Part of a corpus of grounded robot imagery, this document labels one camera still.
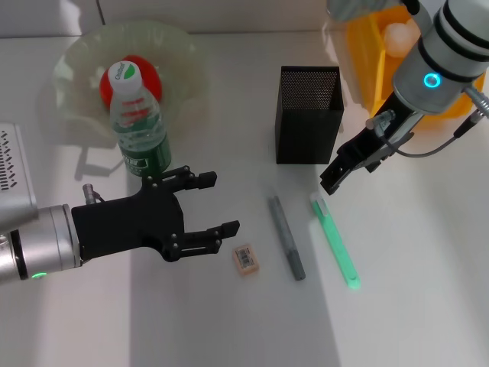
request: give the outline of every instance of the red ball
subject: red ball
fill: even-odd
[[[126,61],[131,61],[138,65],[141,71],[141,77],[143,78],[144,87],[151,92],[154,98],[160,102],[163,98],[163,88],[161,86],[160,77],[153,65],[146,59],[137,55],[128,55],[124,58]],[[99,84],[100,97],[104,102],[105,107],[110,109],[110,102],[112,101],[113,90],[108,81],[108,69],[102,75]]]

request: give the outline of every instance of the water bottle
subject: water bottle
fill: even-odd
[[[108,69],[114,91],[110,122],[126,168],[136,176],[157,176],[171,162],[167,127],[157,100],[143,86],[135,63],[120,61]]]

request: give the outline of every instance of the green highlighter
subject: green highlighter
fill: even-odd
[[[310,199],[314,213],[316,213],[319,222],[321,223],[322,230],[328,239],[329,246],[333,251],[336,262],[338,262],[338,266],[342,271],[346,284],[350,288],[359,289],[360,278],[358,277],[358,273],[353,266],[353,262],[351,262],[345,246],[343,245],[342,237],[339,235],[335,222],[333,222],[333,218],[326,206],[326,202],[320,193],[313,193]]]

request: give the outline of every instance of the small eraser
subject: small eraser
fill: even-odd
[[[237,247],[233,250],[232,257],[235,260],[241,275],[255,273],[260,268],[257,256],[250,245]]]

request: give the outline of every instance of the black mesh pen holder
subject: black mesh pen holder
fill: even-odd
[[[328,164],[343,116],[339,67],[282,67],[275,119],[278,164]]]

